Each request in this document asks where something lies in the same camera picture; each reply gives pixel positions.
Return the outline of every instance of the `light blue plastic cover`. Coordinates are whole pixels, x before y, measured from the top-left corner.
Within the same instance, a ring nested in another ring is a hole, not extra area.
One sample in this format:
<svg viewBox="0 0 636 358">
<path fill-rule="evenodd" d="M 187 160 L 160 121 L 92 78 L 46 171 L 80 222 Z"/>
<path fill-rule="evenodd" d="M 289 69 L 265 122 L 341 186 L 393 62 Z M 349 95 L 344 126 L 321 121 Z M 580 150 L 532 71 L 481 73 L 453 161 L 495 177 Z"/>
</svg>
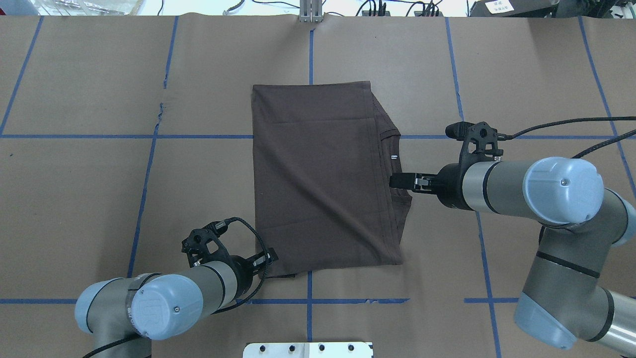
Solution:
<svg viewBox="0 0 636 358">
<path fill-rule="evenodd" d="M 137 291 L 130 309 L 132 323 L 141 334 L 164 340 L 197 323 L 203 311 L 203 294 L 185 276 L 163 275 Z"/>
<path fill-rule="evenodd" d="M 613 190 L 610 191 L 618 196 L 618 198 L 623 202 L 623 205 L 625 205 L 625 210 L 627 211 L 627 229 L 625 229 L 623 236 L 617 242 L 612 244 L 612 247 L 617 247 L 627 241 L 630 241 L 634 234 L 636 234 L 636 210 L 627 200 L 618 195 L 617 192 Z"/>
<path fill-rule="evenodd" d="M 79 329 L 82 331 L 93 334 L 91 330 L 88 328 L 88 322 L 86 319 L 88 318 L 88 310 L 90 309 L 90 304 L 93 303 L 95 296 L 101 291 L 107 284 L 115 281 L 121 280 L 121 277 L 114 278 L 108 281 L 101 281 L 97 283 L 93 283 L 88 286 L 84 292 L 79 295 L 78 301 L 75 303 L 75 321 L 78 323 Z"/>
<path fill-rule="evenodd" d="M 576 342 L 576 337 L 561 322 L 523 292 L 515 311 L 515 323 L 523 332 L 552 347 L 570 349 Z"/>
<path fill-rule="evenodd" d="M 603 179 L 582 159 L 544 158 L 528 168 L 523 196 L 541 219 L 554 224 L 578 224 L 598 213 L 603 203 Z"/>
</svg>

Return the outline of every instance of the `white label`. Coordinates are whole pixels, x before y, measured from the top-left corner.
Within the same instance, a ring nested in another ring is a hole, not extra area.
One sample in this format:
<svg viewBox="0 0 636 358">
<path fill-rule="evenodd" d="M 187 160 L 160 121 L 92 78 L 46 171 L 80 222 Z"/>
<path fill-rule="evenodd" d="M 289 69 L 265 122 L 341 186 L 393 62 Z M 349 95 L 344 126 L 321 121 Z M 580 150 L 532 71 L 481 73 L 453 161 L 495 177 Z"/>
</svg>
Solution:
<svg viewBox="0 0 636 358">
<path fill-rule="evenodd" d="M 485 4 L 490 13 L 507 13 L 515 10 L 508 0 L 496 0 Z"/>
</svg>

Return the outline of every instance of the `black rubber band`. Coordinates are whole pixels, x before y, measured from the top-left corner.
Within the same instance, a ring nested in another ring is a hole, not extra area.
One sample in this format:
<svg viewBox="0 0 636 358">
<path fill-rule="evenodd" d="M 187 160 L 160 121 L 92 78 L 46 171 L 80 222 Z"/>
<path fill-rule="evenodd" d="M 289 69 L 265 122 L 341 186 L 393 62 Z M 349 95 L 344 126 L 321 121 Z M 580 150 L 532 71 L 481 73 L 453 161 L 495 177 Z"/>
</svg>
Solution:
<svg viewBox="0 0 636 358">
<path fill-rule="evenodd" d="M 222 306 L 223 305 L 223 301 L 225 301 L 225 282 L 223 281 L 223 277 L 221 277 L 221 274 L 218 271 L 216 271 L 216 269 L 211 268 L 208 265 L 199 265 L 199 267 L 201 267 L 201 266 L 205 266 L 206 268 L 211 269 L 219 277 L 219 281 L 221 281 L 221 286 L 223 288 L 223 299 L 221 300 L 221 306 Z"/>
<path fill-rule="evenodd" d="M 596 342 L 603 338 L 607 332 L 609 332 L 609 328 L 612 327 L 612 322 L 614 322 L 614 298 L 608 290 L 603 289 L 603 291 L 605 291 L 605 294 L 607 295 L 607 305 L 609 306 L 607 309 L 607 318 L 605 319 L 603 329 L 601 329 L 594 338 L 587 340 L 588 342 Z"/>
<path fill-rule="evenodd" d="M 481 191 L 483 192 L 483 200 L 486 202 L 488 209 L 490 209 L 495 214 L 498 214 L 498 212 L 497 210 L 495 210 L 495 208 L 492 207 L 492 205 L 490 204 L 490 200 L 488 200 L 488 177 L 490 176 L 490 172 L 493 170 L 493 168 L 495 168 L 499 163 L 501 162 L 496 162 L 490 168 L 488 168 L 488 170 L 486 171 L 486 175 L 483 176 L 483 184 L 481 187 Z"/>
<path fill-rule="evenodd" d="M 594 278 L 599 278 L 600 277 L 600 273 L 594 271 L 594 270 L 590 270 L 588 268 L 584 268 L 583 266 L 579 266 L 577 264 L 573 264 L 570 261 L 566 261 L 563 259 L 559 259 L 556 256 L 552 256 L 549 254 L 546 254 L 545 252 L 541 252 L 541 251 L 537 251 L 537 257 L 540 257 L 544 260 L 548 260 L 550 262 L 554 262 L 557 265 L 561 265 L 563 267 L 569 268 L 569 269 L 573 269 L 574 271 L 580 272 L 584 275 L 588 275 Z"/>
</svg>

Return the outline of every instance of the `folded garment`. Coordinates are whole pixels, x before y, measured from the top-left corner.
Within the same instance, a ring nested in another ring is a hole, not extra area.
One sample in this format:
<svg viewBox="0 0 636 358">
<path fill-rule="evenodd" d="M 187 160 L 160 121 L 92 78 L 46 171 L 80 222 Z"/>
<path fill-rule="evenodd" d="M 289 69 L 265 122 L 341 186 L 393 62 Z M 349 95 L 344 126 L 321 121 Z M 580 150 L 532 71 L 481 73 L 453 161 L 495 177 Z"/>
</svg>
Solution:
<svg viewBox="0 0 636 358">
<path fill-rule="evenodd" d="M 255 85 L 252 115 L 256 227 L 279 256 L 268 275 L 402 263 L 400 133 L 370 82 Z"/>
</svg>

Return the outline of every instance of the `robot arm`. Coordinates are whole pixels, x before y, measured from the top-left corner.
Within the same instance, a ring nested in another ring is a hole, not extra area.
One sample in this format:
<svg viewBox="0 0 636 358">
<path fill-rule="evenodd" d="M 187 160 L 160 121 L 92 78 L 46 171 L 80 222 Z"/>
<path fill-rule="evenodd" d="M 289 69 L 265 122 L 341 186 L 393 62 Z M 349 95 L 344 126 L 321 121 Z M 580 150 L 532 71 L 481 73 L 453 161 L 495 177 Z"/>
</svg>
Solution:
<svg viewBox="0 0 636 358">
<path fill-rule="evenodd" d="M 506 136 L 484 122 L 450 125 L 446 134 L 464 142 L 459 163 L 437 175 L 394 173 L 390 186 L 435 194 L 450 208 L 540 222 L 541 243 L 516 324 L 557 348 L 570 349 L 581 338 L 636 357 L 636 301 L 597 286 L 609 249 L 636 233 L 632 205 L 605 189 L 594 165 L 582 159 L 501 161 L 497 142 Z"/>
<path fill-rule="evenodd" d="M 245 223 L 239 218 L 213 222 L 182 241 L 190 269 L 114 278 L 84 290 L 75 306 L 75 319 L 82 331 L 95 336 L 95 348 L 102 349 L 93 353 L 100 358 L 149 357 L 151 340 L 176 336 L 204 317 L 240 305 L 221 308 L 245 294 L 252 277 L 266 271 L 277 256 L 262 240 L 260 254 L 248 259 L 230 256 L 219 236 L 233 221 Z M 207 247 L 211 242 L 218 246 L 213 253 Z"/>
</svg>

